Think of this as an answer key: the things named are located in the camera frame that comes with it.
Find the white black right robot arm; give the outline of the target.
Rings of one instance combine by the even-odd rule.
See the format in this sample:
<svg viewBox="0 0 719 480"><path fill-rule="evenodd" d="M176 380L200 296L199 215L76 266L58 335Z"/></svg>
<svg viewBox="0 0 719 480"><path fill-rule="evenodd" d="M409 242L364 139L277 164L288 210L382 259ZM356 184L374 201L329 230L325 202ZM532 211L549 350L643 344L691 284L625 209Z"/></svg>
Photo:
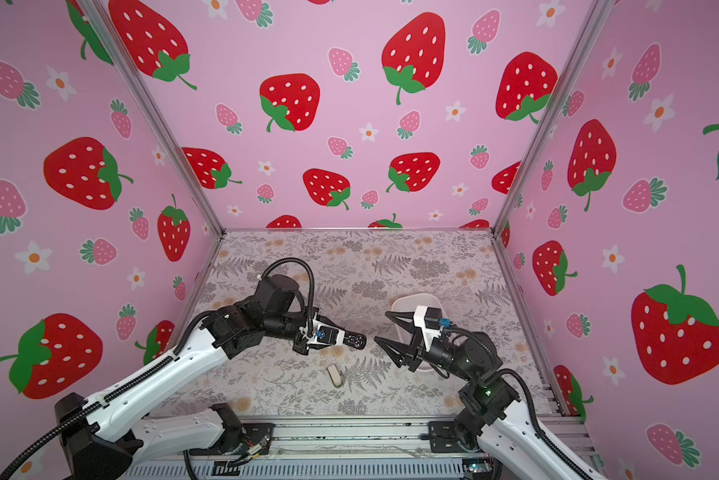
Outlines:
<svg viewBox="0 0 719 480"><path fill-rule="evenodd" d="M387 311L385 316L411 334L407 344L375 338L397 366L413 372L425 362L465 380L459 390L465 409L455 417L455 439L461 446L489 454L519 479L603 478L545 429L527 382L503 367L487 334L456 326L433 307Z"/></svg>

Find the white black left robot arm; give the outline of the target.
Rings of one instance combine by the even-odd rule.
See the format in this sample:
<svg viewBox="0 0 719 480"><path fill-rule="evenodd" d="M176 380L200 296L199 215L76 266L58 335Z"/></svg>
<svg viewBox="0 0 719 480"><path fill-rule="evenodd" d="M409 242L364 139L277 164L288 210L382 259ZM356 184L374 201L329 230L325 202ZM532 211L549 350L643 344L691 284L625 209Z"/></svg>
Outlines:
<svg viewBox="0 0 719 480"><path fill-rule="evenodd" d="M173 348L131 376L88 397L63 398L56 406L57 426L12 460L0 478L11 478L53 439L61 442L71 478L123 476L147 450L135 432L139 421L185 384L265 337L287 340L301 355L337 345L365 348L365 335L320 315L315 291L314 274L305 261L276 260L259 275L251 296L197 314Z"/></svg>

